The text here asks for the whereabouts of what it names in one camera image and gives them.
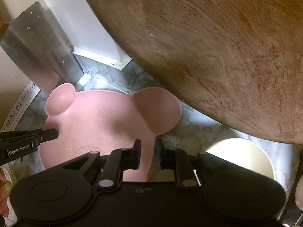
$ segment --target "wooden cutting board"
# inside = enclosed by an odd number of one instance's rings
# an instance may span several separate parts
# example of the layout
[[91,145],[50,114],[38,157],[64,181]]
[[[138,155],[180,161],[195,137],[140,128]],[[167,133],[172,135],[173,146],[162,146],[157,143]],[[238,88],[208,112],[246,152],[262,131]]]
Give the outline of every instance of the wooden cutting board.
[[178,98],[242,132],[303,143],[303,0],[87,0]]

